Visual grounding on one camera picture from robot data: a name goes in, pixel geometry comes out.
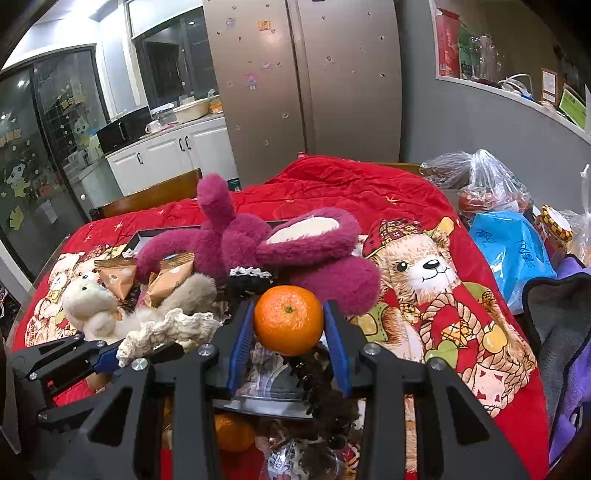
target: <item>metal screw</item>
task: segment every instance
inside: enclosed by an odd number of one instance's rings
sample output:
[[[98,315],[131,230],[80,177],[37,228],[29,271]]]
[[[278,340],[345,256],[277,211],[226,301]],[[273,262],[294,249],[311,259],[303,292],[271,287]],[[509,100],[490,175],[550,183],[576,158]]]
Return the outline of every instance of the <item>metal screw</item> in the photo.
[[[443,358],[434,356],[429,360],[429,366],[434,370],[441,371],[447,367],[447,362]]]
[[[142,370],[145,370],[147,366],[148,361],[143,357],[136,358],[133,362],[131,362],[131,368],[136,372],[141,372]]]
[[[377,343],[366,343],[363,346],[363,351],[368,355],[374,356],[377,355],[382,348]]]
[[[197,348],[197,353],[201,356],[212,356],[216,352],[217,348],[211,343],[204,343]]]

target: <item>pink plush toy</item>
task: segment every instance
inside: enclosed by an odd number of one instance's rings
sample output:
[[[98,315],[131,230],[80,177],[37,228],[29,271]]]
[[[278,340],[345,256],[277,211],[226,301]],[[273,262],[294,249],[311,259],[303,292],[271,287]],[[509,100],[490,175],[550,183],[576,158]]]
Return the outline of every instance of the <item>pink plush toy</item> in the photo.
[[[228,186],[219,175],[197,185],[197,199],[207,221],[200,229],[161,233],[140,251],[137,277],[172,254],[195,252],[194,270],[224,282],[235,267],[277,270],[282,280],[310,290],[320,301],[337,300],[345,315],[365,314],[377,301],[379,272],[374,263],[354,257],[360,232],[347,211],[325,207],[271,230],[259,217],[236,213]]]

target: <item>chair backrest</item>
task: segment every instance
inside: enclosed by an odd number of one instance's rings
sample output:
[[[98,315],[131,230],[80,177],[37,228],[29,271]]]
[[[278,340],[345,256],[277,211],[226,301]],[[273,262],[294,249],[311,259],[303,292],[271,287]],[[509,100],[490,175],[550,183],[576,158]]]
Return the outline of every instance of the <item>chair backrest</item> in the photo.
[[[411,173],[414,173],[415,175],[422,176],[421,172],[420,172],[421,166],[416,163],[403,163],[403,162],[397,162],[397,163],[375,162],[375,163],[377,163],[377,165],[382,165],[384,167],[399,168],[400,170],[409,171]]]
[[[123,213],[137,212],[148,208],[159,207],[169,202],[195,198],[197,183],[203,178],[201,169],[188,171],[178,177],[152,185],[140,192],[127,195],[107,205],[92,209],[90,217],[93,220],[113,217]]]

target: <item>red box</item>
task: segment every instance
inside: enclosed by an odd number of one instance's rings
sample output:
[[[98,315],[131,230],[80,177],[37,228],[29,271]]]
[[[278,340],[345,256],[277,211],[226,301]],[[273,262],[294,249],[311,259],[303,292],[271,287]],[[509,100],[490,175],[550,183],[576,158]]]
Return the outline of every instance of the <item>red box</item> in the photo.
[[[460,32],[460,15],[438,8],[435,13],[439,75],[460,77],[460,55],[457,38]]]

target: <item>blue bag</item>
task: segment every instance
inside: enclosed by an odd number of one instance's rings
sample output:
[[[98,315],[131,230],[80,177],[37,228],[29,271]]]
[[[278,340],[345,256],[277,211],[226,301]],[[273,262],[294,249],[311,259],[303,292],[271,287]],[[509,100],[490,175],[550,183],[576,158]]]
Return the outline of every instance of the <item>blue bag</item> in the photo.
[[[542,239],[520,213],[479,213],[470,236],[484,254],[513,314],[523,312],[521,293],[528,280],[556,278]]]

